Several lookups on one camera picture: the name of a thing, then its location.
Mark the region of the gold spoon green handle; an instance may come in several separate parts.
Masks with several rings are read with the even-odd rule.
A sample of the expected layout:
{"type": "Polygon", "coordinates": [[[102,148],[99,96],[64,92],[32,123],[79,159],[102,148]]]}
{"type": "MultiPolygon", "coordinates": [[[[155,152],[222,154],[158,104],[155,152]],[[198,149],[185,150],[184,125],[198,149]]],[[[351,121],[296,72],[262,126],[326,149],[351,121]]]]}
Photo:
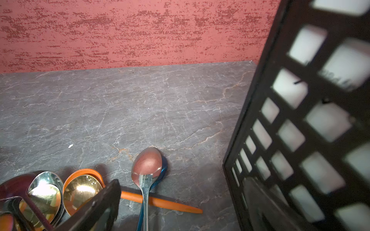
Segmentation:
{"type": "Polygon", "coordinates": [[[80,175],[65,183],[63,189],[63,205],[66,212],[72,216],[85,203],[103,189],[100,182],[91,175],[80,175]]]}

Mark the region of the black mesh file rack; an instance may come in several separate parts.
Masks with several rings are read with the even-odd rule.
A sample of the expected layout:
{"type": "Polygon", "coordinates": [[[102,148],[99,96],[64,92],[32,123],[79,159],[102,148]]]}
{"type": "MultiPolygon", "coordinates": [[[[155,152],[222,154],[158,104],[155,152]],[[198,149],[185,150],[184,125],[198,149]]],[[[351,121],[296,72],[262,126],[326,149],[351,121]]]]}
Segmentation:
{"type": "Polygon", "coordinates": [[[317,231],[369,230],[369,1],[281,1],[223,170],[243,231],[247,177],[317,231]]]}

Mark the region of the silver steel spoon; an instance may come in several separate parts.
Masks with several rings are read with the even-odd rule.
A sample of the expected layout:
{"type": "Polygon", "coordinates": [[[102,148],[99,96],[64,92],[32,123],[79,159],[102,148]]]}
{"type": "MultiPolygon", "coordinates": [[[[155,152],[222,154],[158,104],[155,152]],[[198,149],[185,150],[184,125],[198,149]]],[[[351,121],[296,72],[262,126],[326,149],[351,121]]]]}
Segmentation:
{"type": "Polygon", "coordinates": [[[131,177],[135,185],[140,188],[143,197],[143,225],[144,231],[149,230],[148,201],[151,185],[159,177],[162,170],[162,157],[158,149],[148,147],[135,159],[131,177]]]}

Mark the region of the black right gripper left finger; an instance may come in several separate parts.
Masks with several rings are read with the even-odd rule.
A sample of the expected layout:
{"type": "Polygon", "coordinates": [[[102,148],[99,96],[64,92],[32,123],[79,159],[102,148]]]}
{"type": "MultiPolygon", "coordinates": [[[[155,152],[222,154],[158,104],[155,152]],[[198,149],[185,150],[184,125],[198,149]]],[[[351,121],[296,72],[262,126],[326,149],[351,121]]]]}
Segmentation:
{"type": "Polygon", "coordinates": [[[119,211],[121,188],[117,179],[88,201],[55,231],[111,231],[119,211]]]}

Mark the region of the blue metal spoon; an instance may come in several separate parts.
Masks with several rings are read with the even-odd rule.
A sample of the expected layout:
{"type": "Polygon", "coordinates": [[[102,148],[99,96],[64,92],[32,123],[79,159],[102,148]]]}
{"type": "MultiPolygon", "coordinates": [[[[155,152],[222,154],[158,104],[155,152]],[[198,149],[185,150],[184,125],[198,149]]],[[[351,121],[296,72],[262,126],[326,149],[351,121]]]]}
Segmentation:
{"type": "MultiPolygon", "coordinates": [[[[168,161],[167,161],[166,157],[162,156],[162,170],[161,170],[161,173],[160,173],[159,177],[156,179],[156,181],[151,185],[150,190],[154,189],[163,180],[163,178],[166,175],[167,169],[168,169],[168,161]]],[[[144,205],[141,206],[136,231],[141,231],[142,225],[143,225],[143,219],[144,219],[144,205]]]]}

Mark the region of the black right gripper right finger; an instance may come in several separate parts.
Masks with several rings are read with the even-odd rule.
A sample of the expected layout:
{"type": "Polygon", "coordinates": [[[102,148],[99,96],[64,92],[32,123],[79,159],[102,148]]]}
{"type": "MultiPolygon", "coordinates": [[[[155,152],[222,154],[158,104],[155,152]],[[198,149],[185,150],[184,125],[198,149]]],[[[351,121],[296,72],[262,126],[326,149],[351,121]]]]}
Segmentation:
{"type": "Polygon", "coordinates": [[[317,228],[269,191],[257,178],[243,181],[249,221],[254,231],[316,231],[317,228]]]}

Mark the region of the rainbow iridescent spoon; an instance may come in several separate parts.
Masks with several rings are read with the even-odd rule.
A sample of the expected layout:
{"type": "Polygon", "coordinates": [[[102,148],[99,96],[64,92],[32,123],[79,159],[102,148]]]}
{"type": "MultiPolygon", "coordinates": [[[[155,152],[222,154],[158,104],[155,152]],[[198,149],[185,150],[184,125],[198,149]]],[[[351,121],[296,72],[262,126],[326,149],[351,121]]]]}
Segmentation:
{"type": "Polygon", "coordinates": [[[0,216],[0,231],[17,231],[15,218],[11,213],[3,213],[0,216]]]}

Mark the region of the purple metal spoon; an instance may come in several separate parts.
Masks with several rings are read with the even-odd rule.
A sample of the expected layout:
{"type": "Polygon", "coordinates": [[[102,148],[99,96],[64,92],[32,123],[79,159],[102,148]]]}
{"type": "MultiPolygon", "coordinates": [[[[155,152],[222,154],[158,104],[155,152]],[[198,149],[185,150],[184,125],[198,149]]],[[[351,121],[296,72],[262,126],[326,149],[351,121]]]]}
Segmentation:
{"type": "Polygon", "coordinates": [[[35,173],[27,173],[16,176],[1,184],[1,201],[16,197],[24,199],[44,228],[47,231],[52,231],[53,226],[28,196],[28,189],[36,177],[37,174],[35,173]]]}

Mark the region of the orange plastic spoon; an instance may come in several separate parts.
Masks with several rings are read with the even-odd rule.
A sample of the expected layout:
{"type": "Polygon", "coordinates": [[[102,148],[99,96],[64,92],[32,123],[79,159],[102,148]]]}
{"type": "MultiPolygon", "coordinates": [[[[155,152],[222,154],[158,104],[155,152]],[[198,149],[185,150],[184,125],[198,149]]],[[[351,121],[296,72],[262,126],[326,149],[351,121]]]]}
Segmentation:
{"type": "MultiPolygon", "coordinates": [[[[77,170],[76,172],[72,173],[67,178],[65,183],[68,182],[70,179],[72,179],[74,177],[84,175],[84,174],[91,175],[91,176],[95,177],[100,182],[102,187],[103,188],[105,187],[105,183],[104,183],[104,180],[103,180],[101,174],[98,171],[90,169],[90,168],[77,170]]],[[[150,197],[149,198],[149,204],[151,206],[155,206],[155,207],[158,207],[158,208],[165,208],[165,209],[169,209],[169,210],[176,210],[176,211],[195,213],[195,214],[202,214],[203,213],[203,210],[200,209],[200,208],[195,208],[195,207],[191,207],[191,206],[187,206],[187,205],[184,205],[184,204],[175,203],[175,202],[171,202],[171,201],[168,201],[168,200],[163,200],[163,199],[159,199],[159,198],[155,198],[155,197],[150,197]]]]}

